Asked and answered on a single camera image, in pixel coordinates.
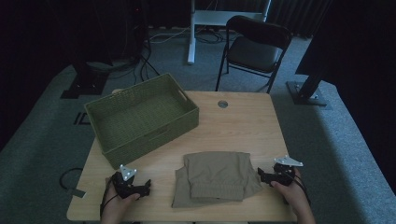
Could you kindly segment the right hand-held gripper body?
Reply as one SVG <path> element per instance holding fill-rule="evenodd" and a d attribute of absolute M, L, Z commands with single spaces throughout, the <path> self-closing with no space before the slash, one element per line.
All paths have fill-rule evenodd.
<path fill-rule="evenodd" d="M 293 182 L 295 177 L 295 168 L 304 166 L 301 161 L 297 161 L 291 158 L 289 155 L 275 158 L 274 162 L 273 181 L 285 186 L 288 186 Z"/>

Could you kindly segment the dark curtain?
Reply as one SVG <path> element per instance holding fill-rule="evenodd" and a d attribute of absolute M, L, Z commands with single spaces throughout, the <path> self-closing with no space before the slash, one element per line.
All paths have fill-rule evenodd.
<path fill-rule="evenodd" d="M 272 0 L 267 20 L 284 26 L 293 35 L 315 35 L 332 0 Z"/>

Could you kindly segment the khaki pants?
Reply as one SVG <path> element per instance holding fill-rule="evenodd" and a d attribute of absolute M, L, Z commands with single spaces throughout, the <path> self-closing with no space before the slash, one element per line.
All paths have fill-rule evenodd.
<path fill-rule="evenodd" d="M 173 208 L 242 202 L 262 190 L 250 154 L 208 151 L 187 154 L 176 170 Z"/>

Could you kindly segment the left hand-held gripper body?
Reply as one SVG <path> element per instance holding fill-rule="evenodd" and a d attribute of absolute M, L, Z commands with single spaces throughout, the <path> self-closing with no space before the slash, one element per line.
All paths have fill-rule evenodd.
<path fill-rule="evenodd" d="M 115 191 L 122 199 L 126 199 L 133 194 L 143 195 L 142 188 L 133 185 L 136 173 L 136 169 L 130 169 L 121 164 L 120 169 L 111 177 Z"/>

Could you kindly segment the black folding chair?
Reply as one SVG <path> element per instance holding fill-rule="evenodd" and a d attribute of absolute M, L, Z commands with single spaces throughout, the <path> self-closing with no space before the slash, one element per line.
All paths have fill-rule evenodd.
<path fill-rule="evenodd" d="M 290 46 L 292 33 L 286 27 L 236 15 L 226 22 L 224 46 L 215 90 L 219 89 L 221 77 L 230 68 L 266 77 L 269 93 L 277 72 Z"/>

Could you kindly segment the person's right hand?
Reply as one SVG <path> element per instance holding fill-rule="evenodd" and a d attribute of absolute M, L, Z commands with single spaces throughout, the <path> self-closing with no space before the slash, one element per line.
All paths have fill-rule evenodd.
<path fill-rule="evenodd" d="M 302 215 L 310 209 L 310 205 L 303 190 L 304 185 L 300 172 L 297 168 L 295 168 L 294 171 L 294 181 L 290 185 L 284 186 L 276 181 L 272 181 L 271 185 L 285 197 L 296 215 Z"/>

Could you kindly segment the black stand with square base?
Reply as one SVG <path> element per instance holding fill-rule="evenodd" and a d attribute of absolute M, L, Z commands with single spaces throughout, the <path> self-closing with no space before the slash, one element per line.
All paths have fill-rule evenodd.
<path fill-rule="evenodd" d="M 94 71 L 75 47 L 68 47 L 66 54 L 73 65 L 76 76 L 62 99 L 77 99 L 80 95 L 101 95 L 108 79 L 108 72 Z"/>

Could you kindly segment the white metal desk frame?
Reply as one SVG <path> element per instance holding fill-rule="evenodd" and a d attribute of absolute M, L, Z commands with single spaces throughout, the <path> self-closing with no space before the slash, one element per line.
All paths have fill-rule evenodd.
<path fill-rule="evenodd" d="M 195 62 L 196 50 L 196 25 L 203 26 L 224 26 L 228 19 L 236 15 L 243 15 L 251 19 L 266 21 L 272 0 L 264 0 L 261 12 L 242 12 L 242 11 L 216 11 L 216 10 L 198 10 L 195 8 L 195 0 L 191 0 L 191 25 L 190 25 L 190 43 L 187 57 L 188 64 Z"/>

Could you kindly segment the green woven basket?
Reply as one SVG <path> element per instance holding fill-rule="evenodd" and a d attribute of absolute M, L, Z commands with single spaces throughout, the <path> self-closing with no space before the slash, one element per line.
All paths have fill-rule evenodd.
<path fill-rule="evenodd" d="M 199 107 L 169 74 L 85 104 L 102 154 L 117 169 L 199 124 Z"/>

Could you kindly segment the person's left hand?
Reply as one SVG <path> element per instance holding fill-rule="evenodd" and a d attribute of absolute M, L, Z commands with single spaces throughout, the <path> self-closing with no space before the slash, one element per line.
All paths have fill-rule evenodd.
<path fill-rule="evenodd" d="M 122 217 L 122 220 L 129 210 L 130 206 L 134 204 L 136 200 L 139 199 L 138 194 L 133 194 L 126 199 L 122 199 L 117 195 L 115 188 L 109 178 L 106 179 L 106 183 L 109 184 L 107 188 L 107 194 L 105 198 L 105 207 L 102 216 L 109 217 L 110 215 L 115 215 L 117 217 Z"/>

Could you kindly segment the black post with base plate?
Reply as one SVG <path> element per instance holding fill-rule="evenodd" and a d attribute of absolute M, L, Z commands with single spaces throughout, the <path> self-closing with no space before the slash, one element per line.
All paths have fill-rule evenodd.
<path fill-rule="evenodd" d="M 326 75 L 332 53 L 332 46 L 329 45 L 330 39 L 327 37 L 330 31 L 328 25 L 330 24 L 329 13 L 332 11 L 332 1 L 330 0 L 324 8 L 318 29 L 296 69 L 297 75 L 307 75 L 306 81 L 289 81 L 287 83 L 293 102 L 296 105 L 318 105 L 323 107 L 327 105 L 318 86 Z"/>

